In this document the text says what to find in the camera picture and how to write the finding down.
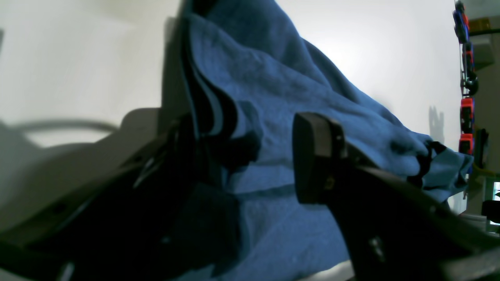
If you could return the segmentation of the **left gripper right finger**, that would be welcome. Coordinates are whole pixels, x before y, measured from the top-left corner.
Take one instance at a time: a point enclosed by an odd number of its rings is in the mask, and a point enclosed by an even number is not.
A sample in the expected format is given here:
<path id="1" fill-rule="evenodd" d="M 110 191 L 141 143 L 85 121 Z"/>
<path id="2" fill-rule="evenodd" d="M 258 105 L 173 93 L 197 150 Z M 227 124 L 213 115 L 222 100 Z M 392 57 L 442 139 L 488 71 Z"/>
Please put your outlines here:
<path id="1" fill-rule="evenodd" d="M 321 114 L 293 118 L 298 201 L 328 207 L 357 281 L 498 281 L 499 239 L 379 169 Z"/>

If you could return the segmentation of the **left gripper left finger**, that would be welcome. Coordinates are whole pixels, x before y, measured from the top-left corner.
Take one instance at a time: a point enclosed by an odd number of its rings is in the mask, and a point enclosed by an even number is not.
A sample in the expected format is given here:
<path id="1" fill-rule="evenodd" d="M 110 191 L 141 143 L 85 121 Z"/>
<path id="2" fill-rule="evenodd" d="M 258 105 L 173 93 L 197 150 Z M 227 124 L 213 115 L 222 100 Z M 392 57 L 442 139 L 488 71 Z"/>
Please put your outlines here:
<path id="1" fill-rule="evenodd" d="M 193 119 L 1 234 L 1 268 L 36 281 L 166 281 L 189 270 L 170 231 L 191 189 Z"/>

